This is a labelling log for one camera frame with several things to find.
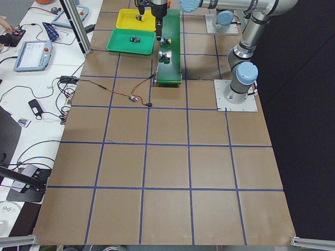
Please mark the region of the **person hand at desk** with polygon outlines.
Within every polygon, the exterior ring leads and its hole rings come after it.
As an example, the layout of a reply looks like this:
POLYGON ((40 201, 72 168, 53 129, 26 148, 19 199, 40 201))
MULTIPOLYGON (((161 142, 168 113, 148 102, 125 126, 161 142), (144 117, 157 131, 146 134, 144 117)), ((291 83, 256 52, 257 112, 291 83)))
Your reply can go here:
POLYGON ((4 18, 0 17, 0 25, 6 30, 7 33, 12 33, 14 28, 4 18))

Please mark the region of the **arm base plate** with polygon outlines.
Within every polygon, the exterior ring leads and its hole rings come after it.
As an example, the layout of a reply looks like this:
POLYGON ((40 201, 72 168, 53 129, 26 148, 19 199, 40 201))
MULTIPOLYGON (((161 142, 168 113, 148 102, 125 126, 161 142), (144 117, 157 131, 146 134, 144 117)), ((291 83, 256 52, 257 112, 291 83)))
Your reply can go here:
POLYGON ((245 94, 237 94, 231 89, 230 83, 230 79, 214 80, 217 110, 227 112, 258 112, 252 87, 245 94))
POLYGON ((228 35, 228 36, 237 36, 238 35, 238 27, 236 24, 229 25, 214 25, 215 14, 206 14, 205 22, 206 22, 206 30, 208 34, 212 35, 228 35))

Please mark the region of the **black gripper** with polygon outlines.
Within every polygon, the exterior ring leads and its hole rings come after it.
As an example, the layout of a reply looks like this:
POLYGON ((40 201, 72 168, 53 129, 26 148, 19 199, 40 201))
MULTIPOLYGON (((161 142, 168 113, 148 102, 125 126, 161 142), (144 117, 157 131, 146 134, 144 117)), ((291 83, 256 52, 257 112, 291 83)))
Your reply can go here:
POLYGON ((167 14, 167 0, 135 0, 135 6, 138 8, 139 14, 143 15, 146 7, 151 8, 151 14, 155 19, 155 33, 157 41, 162 38, 163 17, 167 14))

